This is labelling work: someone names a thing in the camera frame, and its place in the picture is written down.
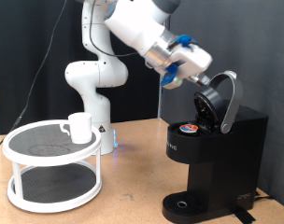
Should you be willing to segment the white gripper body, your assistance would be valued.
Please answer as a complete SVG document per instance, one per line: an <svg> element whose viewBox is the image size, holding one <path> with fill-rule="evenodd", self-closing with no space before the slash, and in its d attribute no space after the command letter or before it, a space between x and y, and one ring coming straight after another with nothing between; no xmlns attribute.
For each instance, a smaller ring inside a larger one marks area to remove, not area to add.
<svg viewBox="0 0 284 224"><path fill-rule="evenodd" d="M180 63L177 67L177 76L186 78L196 76L212 63L212 57L197 45L190 44L188 47L176 46L171 53L170 59L173 63Z"/></svg>

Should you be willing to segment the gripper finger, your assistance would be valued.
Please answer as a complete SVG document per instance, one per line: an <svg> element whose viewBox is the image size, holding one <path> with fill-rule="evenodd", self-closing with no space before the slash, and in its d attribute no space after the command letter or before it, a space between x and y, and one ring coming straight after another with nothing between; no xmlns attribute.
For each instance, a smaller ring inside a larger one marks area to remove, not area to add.
<svg viewBox="0 0 284 224"><path fill-rule="evenodd" d="M199 77L190 76L188 77L188 80L197 86L203 86L203 83Z"/></svg>
<svg viewBox="0 0 284 224"><path fill-rule="evenodd" d="M201 73L201 74L199 75L199 78L200 78L200 82L201 82L201 84L202 84L203 86L208 85L209 82L210 82L210 78L209 78L206 74L204 74L204 73Z"/></svg>

